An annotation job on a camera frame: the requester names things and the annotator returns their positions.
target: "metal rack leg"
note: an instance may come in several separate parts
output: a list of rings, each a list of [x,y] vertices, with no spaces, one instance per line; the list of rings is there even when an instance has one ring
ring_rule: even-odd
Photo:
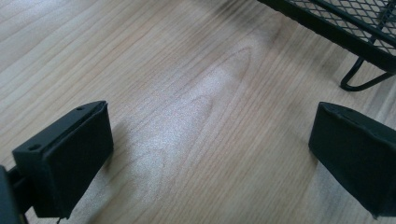
[[[350,79],[352,79],[355,74],[359,71],[361,68],[361,65],[364,63],[363,58],[359,58],[355,64],[352,66],[352,68],[349,70],[349,72],[346,74],[346,76],[343,78],[341,81],[340,87],[345,90],[345,91],[363,91],[366,90],[370,87],[373,87],[374,85],[382,82],[385,79],[388,79],[390,77],[395,76],[396,74],[392,73],[384,73],[383,75],[376,77],[362,85],[359,86],[349,86],[347,83],[349,82]]]

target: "screw hole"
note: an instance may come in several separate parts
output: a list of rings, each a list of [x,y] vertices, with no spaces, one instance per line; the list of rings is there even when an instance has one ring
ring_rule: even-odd
[[[34,151],[34,150],[38,150],[41,147],[41,145],[39,144],[34,144],[31,147],[28,148],[29,151]]]

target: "black plastic block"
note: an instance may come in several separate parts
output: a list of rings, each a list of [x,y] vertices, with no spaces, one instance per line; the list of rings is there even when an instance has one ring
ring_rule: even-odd
[[[38,217],[70,217],[106,158],[113,139],[106,102],[80,106],[13,151],[32,180]]]
[[[0,165],[0,220],[7,224],[22,224],[24,219],[20,214],[14,198],[11,183],[6,169]]]
[[[396,216],[396,132],[352,109],[320,103],[309,147],[374,217]]]

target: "wooden floor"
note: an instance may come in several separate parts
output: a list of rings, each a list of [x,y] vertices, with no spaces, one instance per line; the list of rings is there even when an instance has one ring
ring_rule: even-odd
[[[254,0],[3,0],[0,163],[106,100],[115,152],[61,223],[395,223],[307,145],[321,101],[396,128],[395,78],[338,87],[355,60]]]

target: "black wire rack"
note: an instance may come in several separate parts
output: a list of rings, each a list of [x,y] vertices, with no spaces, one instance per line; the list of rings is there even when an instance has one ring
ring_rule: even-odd
[[[395,0],[259,0],[359,56],[341,82],[347,91],[361,91],[396,74]],[[384,70],[360,85],[347,83],[367,61]]]

